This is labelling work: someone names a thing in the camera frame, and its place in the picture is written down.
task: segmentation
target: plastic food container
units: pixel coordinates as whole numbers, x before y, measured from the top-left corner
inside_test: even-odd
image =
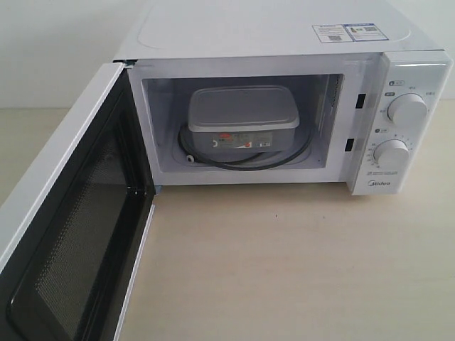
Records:
[[[299,123],[292,93],[281,86],[198,90],[188,113],[194,147],[205,154],[285,151]]]

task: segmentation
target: control panel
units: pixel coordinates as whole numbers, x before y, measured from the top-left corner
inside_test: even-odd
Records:
[[[381,63],[386,77],[365,140],[354,195],[400,191],[452,65],[440,50],[385,53]]]

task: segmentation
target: microwave top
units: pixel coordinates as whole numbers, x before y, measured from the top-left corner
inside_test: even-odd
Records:
[[[151,0],[115,60],[441,50],[385,0]]]

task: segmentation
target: container lid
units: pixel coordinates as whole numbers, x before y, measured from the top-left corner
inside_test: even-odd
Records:
[[[188,114],[195,133],[293,129],[299,123],[292,93],[274,85],[198,90]]]

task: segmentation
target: mesh screen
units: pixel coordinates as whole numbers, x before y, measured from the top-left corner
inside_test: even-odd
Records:
[[[71,202],[69,214],[59,220],[64,221],[61,233],[35,282],[39,296],[71,338],[127,196],[113,138],[100,149],[94,163],[84,166],[78,182],[66,200]]]

